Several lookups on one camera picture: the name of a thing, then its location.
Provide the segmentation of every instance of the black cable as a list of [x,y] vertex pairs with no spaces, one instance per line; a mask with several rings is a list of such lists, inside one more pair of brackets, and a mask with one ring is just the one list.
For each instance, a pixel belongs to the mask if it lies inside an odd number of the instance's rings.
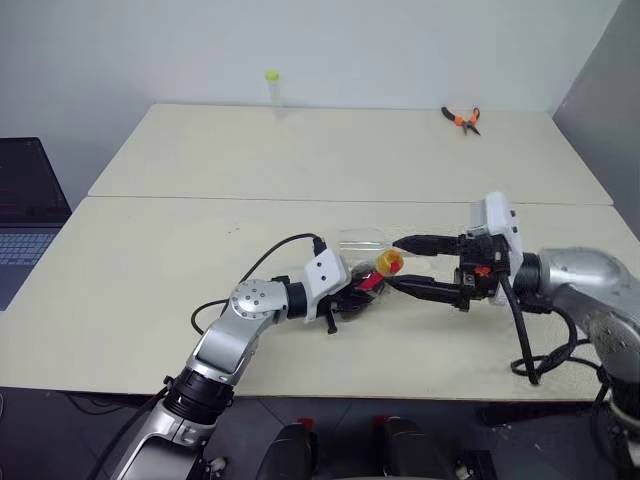
[[[566,312],[560,309],[556,309],[554,311],[558,315],[560,315],[560,317],[566,323],[567,329],[569,330],[569,339],[567,340],[567,343],[560,345],[558,348],[548,353],[547,355],[535,355],[532,357],[534,362],[540,362],[539,365],[535,368],[536,376],[540,378],[543,374],[548,373],[555,368],[558,368],[564,362],[579,363],[581,365],[586,365],[597,370],[599,368],[597,364],[584,358],[571,356],[578,345],[586,345],[591,342],[586,338],[578,340],[578,330],[576,329],[573,320],[571,320]],[[528,376],[526,370],[518,368],[522,365],[524,365],[523,358],[511,362],[511,371],[516,375],[520,375],[523,377]]]
[[100,408],[106,408],[106,407],[112,407],[113,403],[111,402],[99,402],[98,400],[94,400],[92,398],[89,399],[89,403],[91,403],[91,405],[94,405],[96,407],[100,407]]
[[67,397],[67,400],[69,400],[69,402],[71,402],[71,404],[76,408],[76,410],[81,411],[85,415],[96,415],[96,416],[109,415],[110,413],[117,412],[118,410],[122,410],[124,408],[124,405],[121,405],[119,407],[110,408],[109,410],[102,410],[100,412],[93,412],[91,410],[87,410],[82,405],[80,405],[78,402],[76,402],[76,400],[71,395],[69,395],[68,393],[63,393],[63,395],[65,397]]
[[632,463],[621,463],[616,458],[612,457],[607,447],[602,442],[602,438],[600,437],[600,429],[598,428],[598,419],[600,418],[600,411],[602,409],[604,398],[607,395],[607,391],[609,390],[609,385],[603,384],[600,387],[600,391],[598,392],[598,396],[593,402],[592,413],[589,417],[589,432],[591,433],[591,438],[593,440],[593,444],[596,447],[596,451],[598,455],[602,457],[606,462],[611,464],[614,468],[619,470],[634,470],[635,467]]
[[223,300],[214,300],[213,302],[209,302],[209,303],[204,303],[202,305],[200,305],[198,308],[196,308],[193,313],[191,314],[191,326],[193,327],[193,329],[198,332],[198,335],[202,335],[204,333],[204,330],[202,330],[199,326],[198,323],[196,321],[196,317],[198,316],[198,313],[200,313],[202,310],[204,310],[205,308],[209,308],[209,307],[213,307],[214,305],[220,305],[220,304],[226,304],[228,302],[227,299],[223,299]]
[[518,340],[520,341],[520,350],[522,351],[522,362],[526,368],[526,375],[529,377],[529,382],[532,385],[538,385],[538,376],[535,371],[535,365],[533,363],[533,356],[531,355],[531,345],[529,344],[529,337],[527,335],[527,327],[524,323],[524,316],[520,309],[520,304],[516,298],[516,294],[511,288],[509,283],[509,277],[507,275],[500,276],[500,285],[507,296],[507,301],[511,307],[513,313],[513,320],[516,324],[516,330],[518,332]]
[[267,257],[269,255],[271,255],[273,252],[275,252],[277,249],[279,249],[281,246],[286,245],[289,242],[293,242],[294,240],[300,240],[301,238],[311,238],[313,240],[319,239],[322,240],[318,235],[316,235],[315,233],[299,233],[298,235],[292,235],[290,237],[285,238],[284,240],[280,240],[278,243],[276,243],[273,247],[271,247],[269,250],[267,250],[265,252],[264,255],[262,255],[258,261],[256,263],[253,264],[253,266],[249,269],[249,271],[247,273],[245,273],[242,278],[240,279],[240,281],[238,283],[242,283],[244,282],[247,278],[249,278],[251,276],[251,274],[253,272],[255,272],[256,268],[258,268],[260,266],[260,264],[262,262],[264,262]]
[[98,457],[98,460],[96,460],[96,463],[93,465],[93,468],[91,469],[91,471],[89,472],[89,475],[87,476],[87,480],[96,480],[98,478],[98,475],[100,474],[100,471],[104,467],[104,464],[107,461],[107,458],[109,458],[109,455],[111,455],[111,452],[113,451],[117,443],[120,441],[120,439],[123,437],[123,435],[127,433],[127,430],[129,430],[131,426],[134,423],[136,423],[136,421],[144,414],[144,412],[146,412],[147,410],[151,410],[155,406],[155,404],[158,403],[158,401],[162,397],[164,397],[165,393],[167,393],[167,387],[164,387],[162,390],[156,393],[153,397],[151,397],[149,400],[144,402],[144,404],[138,410],[136,410],[136,412],[131,416],[131,418],[129,418],[129,420],[127,420],[127,422],[124,425],[122,425],[122,427],[120,427],[120,430],[116,432],[116,434],[113,436],[113,438],[109,441],[107,446],[104,448],[104,450],[100,454],[100,457]]
[[[273,247],[271,247],[269,250],[267,250],[264,253],[264,255],[262,255],[258,259],[258,261],[253,264],[253,266],[249,269],[249,271],[242,276],[242,278],[240,279],[240,281],[238,283],[242,283],[247,278],[249,278],[251,276],[251,274],[253,272],[255,272],[256,269],[262,264],[262,262],[264,262],[267,259],[267,257],[269,257],[269,255],[271,255],[277,249],[279,249],[283,245],[286,245],[289,242],[293,242],[294,240],[300,240],[301,238],[311,238],[311,239],[313,239],[313,241],[314,241],[314,251],[316,249],[316,242],[320,243],[320,245],[322,247],[326,247],[326,245],[324,245],[324,241],[322,240],[322,238],[319,235],[316,235],[315,233],[299,233],[298,235],[292,235],[290,237],[287,237],[287,238],[285,238],[283,240],[280,240]],[[198,313],[200,313],[205,308],[209,308],[209,307],[212,307],[214,305],[221,305],[221,304],[224,304],[224,307],[222,307],[222,313],[224,313],[224,311],[227,309],[227,306],[229,304],[229,299],[214,300],[212,302],[204,303],[204,304],[200,305],[198,308],[196,308],[193,311],[193,313],[191,314],[191,326],[193,327],[193,329],[196,332],[198,332],[199,335],[202,335],[204,333],[204,331],[198,326],[198,324],[196,322],[196,317],[197,317]]]

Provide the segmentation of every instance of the robotic arm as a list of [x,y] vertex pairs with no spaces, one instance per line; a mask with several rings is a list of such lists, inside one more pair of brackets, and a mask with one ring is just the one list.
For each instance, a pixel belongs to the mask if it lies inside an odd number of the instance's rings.
[[202,450],[218,416],[231,404],[233,387],[258,347],[260,334],[285,319],[313,320],[322,300],[349,284],[342,259],[325,249],[304,278],[289,283],[247,280],[228,308],[202,335],[186,366],[140,428],[112,475],[114,480],[201,479]]
[[570,328],[580,328],[594,345],[606,377],[601,380],[612,391],[611,409],[633,437],[640,438],[640,281],[615,257],[595,249],[523,253],[516,213],[501,193],[474,205],[471,225],[460,237],[414,235],[394,242],[419,255],[460,256],[453,283],[415,275],[388,278],[387,283],[414,297],[450,303],[463,311],[469,309],[470,300],[489,298],[500,304],[511,297],[522,363],[532,384],[538,383],[538,376],[526,328],[517,313],[560,313]]
[[[473,206],[471,227],[464,235],[413,235],[393,245],[418,255],[460,257],[453,283],[417,275],[385,278],[402,292],[463,311],[469,310],[471,300],[508,302],[533,384],[538,376],[521,311],[561,312],[595,346],[612,389],[613,412],[640,433],[640,282],[617,259],[585,248],[523,253],[516,213],[501,193]],[[233,387],[260,334],[285,319],[320,315],[328,317],[332,333],[331,303],[344,301],[349,282],[340,256],[324,249],[306,265],[299,283],[274,279],[238,285],[228,308],[203,334],[166,397],[136,434],[112,479],[202,478],[202,450],[218,416],[230,405]]]
[[640,281],[611,255],[567,248],[525,254],[514,287],[524,310],[543,300],[587,335],[607,373],[613,412],[640,431]]

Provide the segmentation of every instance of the yellow cap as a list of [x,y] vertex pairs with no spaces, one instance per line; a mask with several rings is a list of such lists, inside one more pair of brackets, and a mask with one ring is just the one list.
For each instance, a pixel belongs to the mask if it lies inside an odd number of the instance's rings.
[[385,252],[376,259],[376,270],[380,275],[394,275],[404,266],[402,254],[393,249]]
[[275,69],[267,70],[266,72],[264,72],[264,79],[267,82],[277,82],[278,80],[280,80],[280,72]]

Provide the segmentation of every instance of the gray wall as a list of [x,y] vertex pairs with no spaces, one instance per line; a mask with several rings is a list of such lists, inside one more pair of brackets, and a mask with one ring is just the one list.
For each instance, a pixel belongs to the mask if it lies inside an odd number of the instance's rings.
[[623,0],[554,120],[640,238],[640,1]]
[[620,0],[0,0],[0,136],[72,204],[153,102],[553,112]]

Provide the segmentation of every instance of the test tube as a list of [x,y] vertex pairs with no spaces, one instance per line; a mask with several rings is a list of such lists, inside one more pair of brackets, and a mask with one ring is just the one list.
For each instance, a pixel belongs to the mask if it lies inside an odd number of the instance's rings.
[[280,96],[280,73],[277,70],[267,70],[264,78],[269,85],[271,108],[276,119],[282,118],[282,97]]

